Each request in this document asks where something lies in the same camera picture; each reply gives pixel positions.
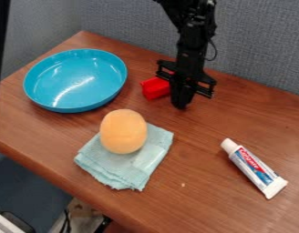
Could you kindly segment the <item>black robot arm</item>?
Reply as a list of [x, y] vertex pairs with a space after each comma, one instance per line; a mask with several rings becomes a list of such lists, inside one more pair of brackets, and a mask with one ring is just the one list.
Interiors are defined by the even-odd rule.
[[154, 0], [174, 23], [179, 41], [175, 61], [159, 60], [156, 76], [170, 82], [170, 101], [186, 109], [194, 95], [211, 98], [217, 80], [205, 72], [207, 48], [215, 35], [217, 0]]

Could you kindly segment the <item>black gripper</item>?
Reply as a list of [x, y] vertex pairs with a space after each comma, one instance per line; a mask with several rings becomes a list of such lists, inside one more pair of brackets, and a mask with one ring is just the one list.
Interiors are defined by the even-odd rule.
[[156, 77], [170, 82], [170, 100], [179, 109], [186, 109], [194, 95], [213, 97], [217, 80], [205, 72], [209, 43], [190, 47], [178, 43], [178, 55], [174, 61], [156, 61]]

